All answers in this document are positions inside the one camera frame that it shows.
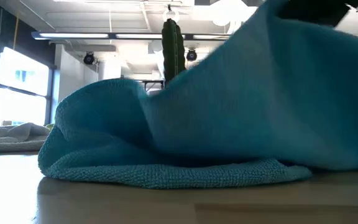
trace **microfiber towel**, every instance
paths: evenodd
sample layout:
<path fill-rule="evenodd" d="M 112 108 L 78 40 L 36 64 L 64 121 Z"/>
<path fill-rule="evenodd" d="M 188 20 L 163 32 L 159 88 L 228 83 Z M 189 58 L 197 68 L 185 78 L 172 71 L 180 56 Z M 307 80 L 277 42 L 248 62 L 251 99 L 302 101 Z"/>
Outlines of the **microfiber towel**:
<path fill-rule="evenodd" d="M 269 0 L 222 46 L 147 96 L 105 80 L 64 99 L 47 177 L 151 189 L 243 187 L 358 168 L 358 37 L 278 18 Z"/>
<path fill-rule="evenodd" d="M 49 129 L 33 123 L 0 127 L 0 152 L 39 151 Z"/>

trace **window pane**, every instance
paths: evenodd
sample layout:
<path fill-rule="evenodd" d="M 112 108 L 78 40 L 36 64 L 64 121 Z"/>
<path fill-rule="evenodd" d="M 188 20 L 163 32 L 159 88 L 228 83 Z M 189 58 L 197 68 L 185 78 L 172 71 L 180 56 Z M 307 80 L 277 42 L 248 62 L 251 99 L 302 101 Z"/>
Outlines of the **window pane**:
<path fill-rule="evenodd" d="M 13 125 L 32 122 L 44 125 L 47 100 L 0 88 L 0 125 L 12 121 Z"/>
<path fill-rule="evenodd" d="M 0 84 L 46 96 L 49 68 L 12 49 L 0 56 Z"/>

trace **towel fold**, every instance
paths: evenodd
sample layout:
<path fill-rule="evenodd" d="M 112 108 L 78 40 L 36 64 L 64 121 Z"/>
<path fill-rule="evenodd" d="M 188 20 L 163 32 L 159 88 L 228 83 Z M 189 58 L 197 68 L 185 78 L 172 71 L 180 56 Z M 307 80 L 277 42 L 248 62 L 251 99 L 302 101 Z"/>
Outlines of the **towel fold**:
<path fill-rule="evenodd" d="M 358 38 L 280 19 L 285 2 L 265 2 L 156 95 L 105 80 L 64 99 L 39 153 L 42 173 L 177 189 L 357 169 Z"/>
<path fill-rule="evenodd" d="M 32 123 L 0 127 L 0 152 L 39 151 L 49 129 Z"/>

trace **white towel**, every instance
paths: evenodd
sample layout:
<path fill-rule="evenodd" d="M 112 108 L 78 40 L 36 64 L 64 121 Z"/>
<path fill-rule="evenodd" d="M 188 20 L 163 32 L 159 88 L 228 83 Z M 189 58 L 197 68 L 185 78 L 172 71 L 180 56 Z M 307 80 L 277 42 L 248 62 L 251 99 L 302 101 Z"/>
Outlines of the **white towel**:
<path fill-rule="evenodd" d="M 0 152 L 38 151 L 49 132 L 49 129 L 33 123 L 0 127 Z"/>

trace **black object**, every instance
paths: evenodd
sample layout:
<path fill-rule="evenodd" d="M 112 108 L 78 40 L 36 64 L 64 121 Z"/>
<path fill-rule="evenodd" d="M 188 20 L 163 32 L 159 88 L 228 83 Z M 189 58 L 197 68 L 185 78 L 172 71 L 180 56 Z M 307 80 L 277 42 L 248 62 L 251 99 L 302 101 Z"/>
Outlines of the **black object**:
<path fill-rule="evenodd" d="M 189 62 L 197 60 L 197 53 L 195 49 L 189 49 L 189 52 L 187 52 L 186 59 Z"/>
<path fill-rule="evenodd" d="M 168 83 L 185 67 L 185 46 L 180 27 L 172 19 L 164 22 L 162 29 L 162 53 L 164 55 L 164 76 Z"/>
<path fill-rule="evenodd" d="M 93 65 L 95 63 L 95 59 L 93 56 L 93 52 L 87 52 L 84 57 L 84 63 L 86 65 Z"/>
<path fill-rule="evenodd" d="M 347 5 L 358 8 L 358 0 L 290 0 L 278 16 L 336 27 L 349 11 Z"/>

